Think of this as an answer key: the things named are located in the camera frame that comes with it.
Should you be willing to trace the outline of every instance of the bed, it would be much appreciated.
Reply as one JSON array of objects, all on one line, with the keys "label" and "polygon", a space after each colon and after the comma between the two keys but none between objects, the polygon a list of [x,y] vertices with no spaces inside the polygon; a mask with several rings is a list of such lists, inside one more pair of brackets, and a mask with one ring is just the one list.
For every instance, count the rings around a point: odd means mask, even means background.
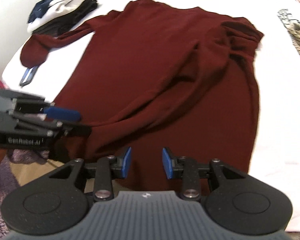
[{"label": "bed", "polygon": [[[100,7],[84,20],[123,10],[131,0],[98,0]],[[295,0],[155,0],[176,8],[199,6],[207,11],[246,17],[264,33],[256,52],[255,75],[260,89],[258,134],[250,175],[284,192],[293,203],[287,231],[300,231],[300,56],[277,17],[287,8],[300,20]],[[6,66],[2,80],[11,89],[45,96],[53,102],[72,75],[93,33],[50,52],[31,84],[20,88],[25,72],[21,48]]]}]

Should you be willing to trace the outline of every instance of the screw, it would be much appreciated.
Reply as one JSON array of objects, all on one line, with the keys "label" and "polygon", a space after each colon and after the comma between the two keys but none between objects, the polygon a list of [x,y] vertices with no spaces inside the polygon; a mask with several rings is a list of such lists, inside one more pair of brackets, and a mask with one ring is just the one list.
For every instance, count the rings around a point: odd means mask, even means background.
[{"label": "screw", "polygon": [[105,199],[110,197],[111,192],[109,190],[101,189],[95,193],[95,196],[100,199]]},{"label": "screw", "polygon": [[187,198],[196,198],[199,196],[199,192],[195,189],[186,189],[183,195]]},{"label": "screw", "polygon": [[52,137],[53,136],[53,131],[51,131],[51,130],[47,131],[47,136]]}]

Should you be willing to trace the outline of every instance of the gray ribbed plate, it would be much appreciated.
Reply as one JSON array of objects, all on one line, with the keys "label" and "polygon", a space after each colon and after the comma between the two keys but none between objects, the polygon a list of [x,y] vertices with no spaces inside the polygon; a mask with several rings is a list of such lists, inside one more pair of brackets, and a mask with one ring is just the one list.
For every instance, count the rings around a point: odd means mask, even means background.
[{"label": "gray ribbed plate", "polygon": [[73,228],[50,236],[11,232],[5,240],[279,240],[279,231],[267,236],[243,236],[214,223],[198,202],[184,201],[174,191],[121,191],[108,202],[97,202]]}]

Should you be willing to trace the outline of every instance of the maroon shirt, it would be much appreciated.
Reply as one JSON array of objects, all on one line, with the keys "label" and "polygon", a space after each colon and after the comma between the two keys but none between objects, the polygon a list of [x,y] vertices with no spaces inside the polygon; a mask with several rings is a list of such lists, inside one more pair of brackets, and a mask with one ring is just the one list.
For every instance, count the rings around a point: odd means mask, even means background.
[{"label": "maroon shirt", "polygon": [[124,186],[165,190],[161,152],[247,171],[259,97],[253,73],[263,34],[245,18],[130,2],[55,39],[33,35],[21,53],[26,67],[95,31],[76,70],[55,99],[91,125],[87,141],[68,139],[71,158],[95,161],[125,145],[133,163]]}]

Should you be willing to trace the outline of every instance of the white folded garment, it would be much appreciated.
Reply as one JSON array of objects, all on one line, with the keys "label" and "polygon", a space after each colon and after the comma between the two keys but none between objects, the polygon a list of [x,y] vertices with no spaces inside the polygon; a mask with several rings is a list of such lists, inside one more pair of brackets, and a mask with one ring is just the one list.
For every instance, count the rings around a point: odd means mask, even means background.
[{"label": "white folded garment", "polygon": [[77,9],[84,0],[52,0],[50,2],[50,8],[43,15],[42,18],[36,18],[33,22],[28,24],[27,31],[32,33],[40,26],[53,20],[54,18],[68,14]]}]

